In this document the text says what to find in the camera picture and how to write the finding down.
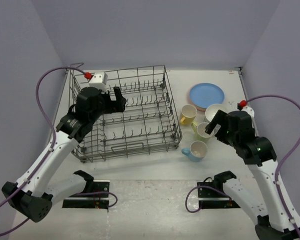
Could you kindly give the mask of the white ceramic bowl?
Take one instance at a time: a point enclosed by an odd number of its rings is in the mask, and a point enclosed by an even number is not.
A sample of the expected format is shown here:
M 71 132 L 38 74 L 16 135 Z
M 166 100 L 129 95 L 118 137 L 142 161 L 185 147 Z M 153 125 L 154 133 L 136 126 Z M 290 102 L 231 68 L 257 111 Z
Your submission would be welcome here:
M 223 104 L 212 104 L 205 110 L 205 121 L 211 122 L 218 110 L 228 113 L 229 110 Z

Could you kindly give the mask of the yellow-green plastic cup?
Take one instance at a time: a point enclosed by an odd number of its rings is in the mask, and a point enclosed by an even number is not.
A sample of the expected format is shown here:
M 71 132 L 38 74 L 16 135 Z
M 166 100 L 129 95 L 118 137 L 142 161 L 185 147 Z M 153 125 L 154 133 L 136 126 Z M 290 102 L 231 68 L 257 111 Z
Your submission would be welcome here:
M 197 123 L 194 121 L 191 123 L 191 127 L 194 131 L 195 141 L 198 140 L 207 143 L 214 136 L 214 131 L 212 131 L 210 134 L 207 134 L 205 132 L 207 125 L 208 125 L 207 122 Z

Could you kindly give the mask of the blue plastic plate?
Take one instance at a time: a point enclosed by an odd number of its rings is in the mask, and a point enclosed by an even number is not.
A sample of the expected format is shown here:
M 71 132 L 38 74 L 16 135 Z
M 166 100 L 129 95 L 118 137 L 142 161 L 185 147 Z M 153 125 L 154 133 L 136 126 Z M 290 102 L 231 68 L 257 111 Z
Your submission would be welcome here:
M 205 109 L 213 104 L 222 104 L 225 100 L 223 90 L 212 83 L 199 83 L 189 91 L 189 100 L 199 108 Z

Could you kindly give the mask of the yellow ceramic mug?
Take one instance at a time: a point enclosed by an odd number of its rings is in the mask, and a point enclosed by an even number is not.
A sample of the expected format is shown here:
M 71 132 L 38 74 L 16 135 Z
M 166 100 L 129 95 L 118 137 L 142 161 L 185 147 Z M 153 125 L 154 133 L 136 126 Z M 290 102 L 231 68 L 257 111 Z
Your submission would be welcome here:
M 181 109 L 180 124 L 190 125 L 197 115 L 197 109 L 193 105 L 184 105 Z

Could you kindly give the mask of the grey wire dish rack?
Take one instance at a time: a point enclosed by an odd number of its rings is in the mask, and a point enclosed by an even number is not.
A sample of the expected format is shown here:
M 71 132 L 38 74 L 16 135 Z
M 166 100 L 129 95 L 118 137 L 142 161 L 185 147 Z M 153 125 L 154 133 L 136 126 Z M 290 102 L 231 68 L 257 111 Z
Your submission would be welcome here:
M 71 153 L 82 163 L 177 149 L 182 139 L 164 65 L 107 70 L 107 89 L 115 99 L 119 87 L 123 113 L 101 116 Z

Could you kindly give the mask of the blue plastic cup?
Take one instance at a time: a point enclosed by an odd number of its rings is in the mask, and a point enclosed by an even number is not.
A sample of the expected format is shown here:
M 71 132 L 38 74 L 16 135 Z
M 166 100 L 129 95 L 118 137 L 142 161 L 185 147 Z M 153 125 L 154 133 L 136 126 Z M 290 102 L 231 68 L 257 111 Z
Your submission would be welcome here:
M 200 140 L 192 142 L 189 148 L 181 150 L 181 153 L 192 162 L 200 162 L 207 155 L 207 152 L 207 144 Z

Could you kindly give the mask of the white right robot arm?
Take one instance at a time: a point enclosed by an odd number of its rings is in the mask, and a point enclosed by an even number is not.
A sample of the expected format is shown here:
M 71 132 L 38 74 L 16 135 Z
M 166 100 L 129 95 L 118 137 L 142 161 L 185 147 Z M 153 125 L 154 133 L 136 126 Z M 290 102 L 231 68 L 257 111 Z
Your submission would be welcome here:
M 227 195 L 249 216 L 262 240 L 300 240 L 300 215 L 287 194 L 282 178 L 276 175 L 277 156 L 271 142 L 255 135 L 252 118 L 245 111 L 217 111 L 209 128 L 216 125 L 218 141 L 232 146 L 253 174 L 264 201 L 248 192 L 231 172 L 214 176 L 213 192 Z

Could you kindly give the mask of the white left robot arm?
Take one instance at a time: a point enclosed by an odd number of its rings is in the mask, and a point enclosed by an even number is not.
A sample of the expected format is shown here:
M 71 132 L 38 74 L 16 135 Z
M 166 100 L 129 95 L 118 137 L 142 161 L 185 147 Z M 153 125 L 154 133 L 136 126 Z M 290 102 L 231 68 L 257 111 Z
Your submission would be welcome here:
M 2 193 L 9 205 L 35 223 L 43 220 L 56 203 L 70 196 L 93 196 L 94 178 L 78 170 L 65 181 L 49 182 L 64 159 L 89 134 L 95 122 L 104 114 L 125 111 L 126 99 L 119 87 L 114 87 L 115 100 L 95 87 L 85 87 L 53 128 L 50 144 L 32 166 L 15 182 L 6 182 Z

